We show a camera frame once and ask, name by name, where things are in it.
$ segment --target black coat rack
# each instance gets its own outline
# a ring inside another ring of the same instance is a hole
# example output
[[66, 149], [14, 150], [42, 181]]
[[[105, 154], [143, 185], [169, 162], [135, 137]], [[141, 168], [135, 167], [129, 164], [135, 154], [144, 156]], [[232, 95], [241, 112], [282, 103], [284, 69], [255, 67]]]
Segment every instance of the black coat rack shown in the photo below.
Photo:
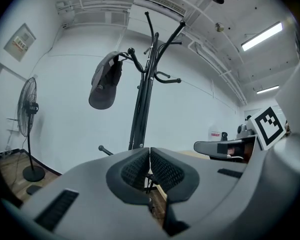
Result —
[[[120, 56], [133, 61], [135, 67], [141, 73], [141, 80], [140, 80], [140, 85], [138, 86], [138, 95], [136, 98], [136, 103], [134, 108], [128, 150], [143, 148], [144, 146], [154, 79], [156, 79], [158, 82], [162, 84], [181, 83], [180, 78], [173, 79], [173, 80], [163, 80], [159, 78], [158, 75], [163, 75], [167, 78], [170, 78], [170, 75], [157, 71], [157, 66], [162, 55], [164, 54], [164, 52], [166, 51], [169, 45], [182, 45], [181, 41], [173, 42], [173, 40], [176, 38], [179, 32], [186, 26], [186, 23], [184, 21], [181, 21], [180, 25], [170, 36], [168, 41], [158, 46], [159, 33], [156, 32], [154, 34], [154, 29], [150, 20], [149, 12], [145, 12], [144, 14], [147, 18], [150, 31], [151, 31], [151, 46], [147, 50], [149, 51], [149, 55], [146, 61], [145, 69], [143, 69], [143, 67], [139, 63], [135, 54], [135, 49], [129, 48], [127, 54], [124, 52], [120, 54]], [[109, 156], [113, 154], [107, 149], [105, 149], [102, 145], [99, 146], [99, 150], [103, 151]]]

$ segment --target standing fan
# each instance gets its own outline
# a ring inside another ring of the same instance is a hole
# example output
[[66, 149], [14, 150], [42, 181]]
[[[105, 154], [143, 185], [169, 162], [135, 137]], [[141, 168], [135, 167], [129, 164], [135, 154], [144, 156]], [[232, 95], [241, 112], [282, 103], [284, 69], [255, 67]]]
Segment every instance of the standing fan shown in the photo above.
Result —
[[28, 152], [30, 159], [30, 166], [26, 167], [22, 174], [25, 180], [29, 182], [38, 182], [45, 177], [45, 171], [39, 166], [32, 163], [31, 149], [30, 149], [30, 132], [34, 123], [35, 114], [39, 110], [37, 100], [37, 83], [34, 77], [28, 79], [20, 93], [18, 101], [18, 125], [19, 131], [24, 137], [28, 139]]

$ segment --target gray baseball cap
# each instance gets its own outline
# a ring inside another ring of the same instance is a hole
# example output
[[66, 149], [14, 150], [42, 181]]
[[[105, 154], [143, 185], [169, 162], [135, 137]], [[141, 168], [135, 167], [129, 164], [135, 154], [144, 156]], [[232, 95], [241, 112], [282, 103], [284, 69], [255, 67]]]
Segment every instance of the gray baseball cap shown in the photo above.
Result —
[[119, 54], [122, 52], [110, 52], [96, 67], [91, 82], [89, 104], [97, 110], [106, 110], [115, 101], [123, 64], [119, 61]]

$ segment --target desk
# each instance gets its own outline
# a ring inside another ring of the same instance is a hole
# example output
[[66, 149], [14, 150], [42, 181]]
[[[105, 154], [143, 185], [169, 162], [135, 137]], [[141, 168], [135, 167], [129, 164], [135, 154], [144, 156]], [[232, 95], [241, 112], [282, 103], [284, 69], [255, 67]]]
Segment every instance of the desk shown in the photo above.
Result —
[[[187, 155], [187, 156], [191, 156], [191, 157], [196, 157], [196, 158], [210, 159], [210, 157], [208, 155], [200, 154], [200, 153], [197, 153], [197, 152], [191, 151], [191, 150], [179, 151], [178, 153]], [[161, 186], [157, 185], [156, 187], [159, 190], [162, 197], [164, 198], [164, 200], [167, 201], [167, 194], [164, 192], [164, 190], [161, 188]]]

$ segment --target ceiling light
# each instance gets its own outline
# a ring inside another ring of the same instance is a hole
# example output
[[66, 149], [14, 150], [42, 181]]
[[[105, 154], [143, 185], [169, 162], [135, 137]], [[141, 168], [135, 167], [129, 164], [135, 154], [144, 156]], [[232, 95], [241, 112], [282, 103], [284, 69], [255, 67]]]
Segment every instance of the ceiling light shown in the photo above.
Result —
[[276, 33], [280, 32], [282, 29], [283, 29], [282, 28], [282, 23], [277, 22], [276, 24], [272, 25], [271, 27], [269, 27], [265, 31], [258, 34], [257, 36], [255, 36], [252, 39], [250, 39], [250, 40], [244, 42], [243, 44], [241, 44], [242, 49], [244, 51], [246, 51], [246, 50], [250, 49], [251, 47], [254, 47], [255, 45], [261, 43], [262, 41], [268, 39], [269, 37], [272, 37]]
[[269, 92], [269, 91], [272, 91], [272, 90], [275, 90], [275, 89], [278, 89], [278, 88], [279, 88], [279, 85], [276, 85], [276, 86], [268, 88], [268, 89], [259, 90], [259, 91], [256, 92], [256, 94], [262, 94], [262, 93]]

